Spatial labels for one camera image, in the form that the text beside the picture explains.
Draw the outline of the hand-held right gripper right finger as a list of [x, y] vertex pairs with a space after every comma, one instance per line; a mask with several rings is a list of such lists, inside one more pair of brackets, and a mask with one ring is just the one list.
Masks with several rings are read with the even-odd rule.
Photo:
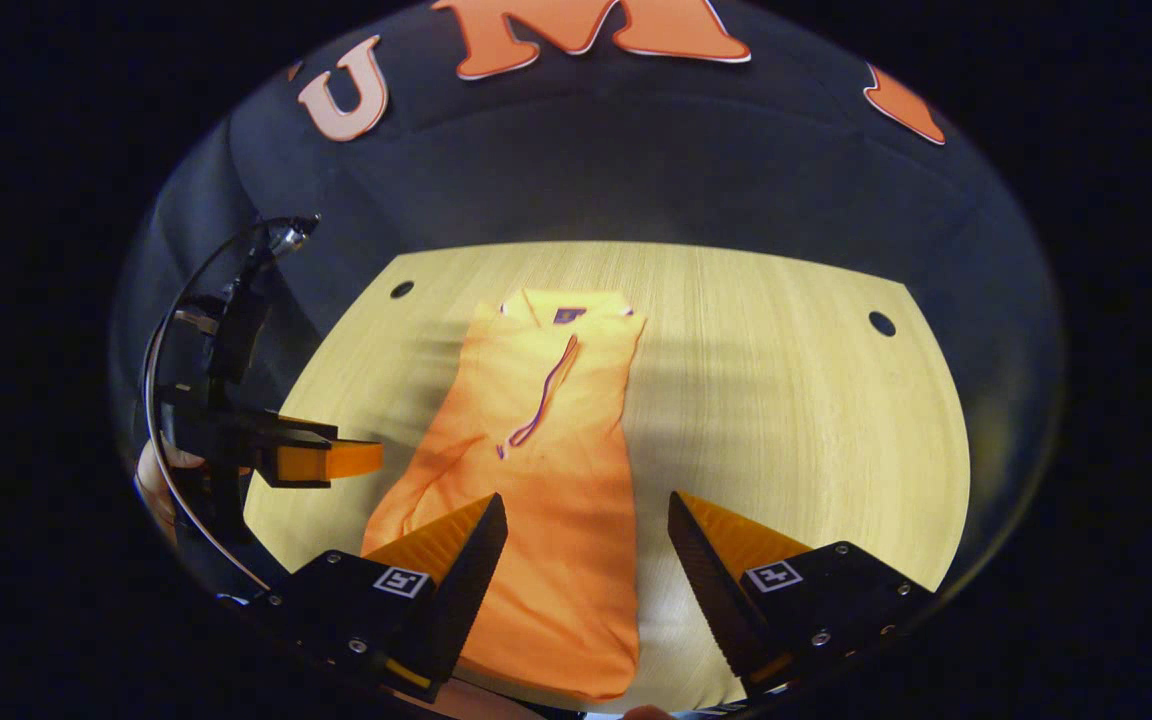
[[810, 547], [685, 492], [669, 497], [668, 536], [723, 661], [753, 700], [844, 670], [934, 602], [859, 544]]

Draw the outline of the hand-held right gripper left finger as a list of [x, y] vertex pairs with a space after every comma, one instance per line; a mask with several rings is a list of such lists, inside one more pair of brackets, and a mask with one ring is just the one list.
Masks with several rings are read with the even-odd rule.
[[338, 682], [434, 702], [507, 537], [503, 497], [482, 497], [366, 555], [320, 553], [247, 602], [247, 623]]

